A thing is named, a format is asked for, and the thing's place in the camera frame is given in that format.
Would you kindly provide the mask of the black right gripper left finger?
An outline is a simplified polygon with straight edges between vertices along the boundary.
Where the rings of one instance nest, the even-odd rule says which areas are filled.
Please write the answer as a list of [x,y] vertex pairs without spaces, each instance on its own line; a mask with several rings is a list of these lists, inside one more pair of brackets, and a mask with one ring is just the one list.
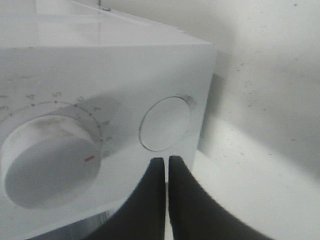
[[166,222],[165,163],[153,158],[122,207],[86,240],[163,240]]

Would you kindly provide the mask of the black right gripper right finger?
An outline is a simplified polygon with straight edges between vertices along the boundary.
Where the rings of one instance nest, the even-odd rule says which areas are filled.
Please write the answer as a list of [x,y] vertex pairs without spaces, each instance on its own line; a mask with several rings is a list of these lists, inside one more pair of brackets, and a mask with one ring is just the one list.
[[220,206],[180,156],[168,165],[168,210],[176,240],[267,240]]

